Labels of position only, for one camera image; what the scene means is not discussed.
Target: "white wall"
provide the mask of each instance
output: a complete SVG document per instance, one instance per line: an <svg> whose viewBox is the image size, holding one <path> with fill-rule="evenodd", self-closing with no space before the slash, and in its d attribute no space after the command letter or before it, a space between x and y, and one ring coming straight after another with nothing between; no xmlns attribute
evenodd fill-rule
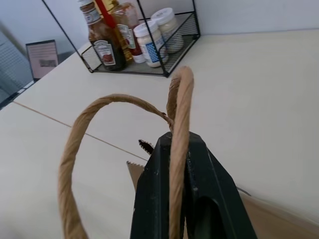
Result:
<svg viewBox="0 0 319 239"><path fill-rule="evenodd" d="M77 48L87 41L87 26L76 0L46 0ZM149 16L172 6L191 10L191 0L141 0ZM279 31L319 27L318 0L195 0L202 34ZM72 49L41 0L4 1L3 25L24 48L29 42L55 39L59 52Z"/></svg>
<svg viewBox="0 0 319 239"><path fill-rule="evenodd" d="M195 2L203 34L319 27L318 0L197 0Z"/></svg>

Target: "framed sign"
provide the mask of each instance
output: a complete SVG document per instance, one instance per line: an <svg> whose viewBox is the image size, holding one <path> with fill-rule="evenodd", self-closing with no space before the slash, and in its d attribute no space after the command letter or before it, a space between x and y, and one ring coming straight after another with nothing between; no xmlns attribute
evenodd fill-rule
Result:
<svg viewBox="0 0 319 239"><path fill-rule="evenodd" d="M59 64L55 40L26 44L26 51L35 81L40 80Z"/></svg>

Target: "blue label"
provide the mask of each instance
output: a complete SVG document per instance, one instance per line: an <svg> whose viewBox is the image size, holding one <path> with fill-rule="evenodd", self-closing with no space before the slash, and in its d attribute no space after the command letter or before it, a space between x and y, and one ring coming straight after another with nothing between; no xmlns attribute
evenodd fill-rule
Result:
<svg viewBox="0 0 319 239"><path fill-rule="evenodd" d="M157 62L159 61L159 57L156 53L155 47L153 43L148 43L146 44L146 49L148 50L148 53L150 55L151 61L152 62Z"/></svg>

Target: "white jar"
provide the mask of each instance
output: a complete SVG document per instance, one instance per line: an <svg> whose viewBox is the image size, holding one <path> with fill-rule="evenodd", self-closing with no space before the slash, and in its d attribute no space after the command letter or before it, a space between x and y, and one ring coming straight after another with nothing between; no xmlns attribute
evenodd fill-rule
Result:
<svg viewBox="0 0 319 239"><path fill-rule="evenodd" d="M148 25L152 33L152 37L153 37L156 49L159 50L160 47L164 45L164 40L159 31L159 26L156 24L155 21L152 21L152 20L148 21ZM145 22L135 27L133 31L134 31L134 35L137 37L138 43L146 59L146 63L150 67L160 66L160 60L156 53L154 44L152 43L152 39ZM161 48L160 56L161 56L162 62L166 63L168 60L168 54L167 54L167 48L165 46Z"/></svg>
<svg viewBox="0 0 319 239"><path fill-rule="evenodd" d="M178 23L173 11L173 8L168 7L155 12L151 19L156 21L159 25L159 30L167 41L170 36L178 29ZM175 33L174 36L166 43L166 47L169 53L178 52L184 45L183 38L179 32Z"/></svg>

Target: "white lid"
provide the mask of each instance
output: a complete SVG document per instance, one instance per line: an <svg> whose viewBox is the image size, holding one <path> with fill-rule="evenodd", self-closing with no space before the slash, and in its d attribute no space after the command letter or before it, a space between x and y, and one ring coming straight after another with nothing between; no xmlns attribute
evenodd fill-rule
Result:
<svg viewBox="0 0 319 239"><path fill-rule="evenodd" d="M148 21L148 25L149 25L151 32L155 32L159 28L157 23L155 21L152 21L152 20ZM134 31L134 34L136 37L142 37L142 36L149 35L149 31L148 31L148 28L147 28L145 22L143 22L142 24L135 27L133 31Z"/></svg>
<svg viewBox="0 0 319 239"><path fill-rule="evenodd" d="M138 56L133 56L133 59L136 63L143 63L145 62L145 58L143 56L143 54L138 55Z"/></svg>
<svg viewBox="0 0 319 239"><path fill-rule="evenodd" d="M81 7L81 6L85 6L92 3L93 0L77 0L77 2L80 4L80 7Z"/></svg>
<svg viewBox="0 0 319 239"><path fill-rule="evenodd" d="M175 17L173 8L167 7L155 12L151 19L156 21L158 25L163 25Z"/></svg>

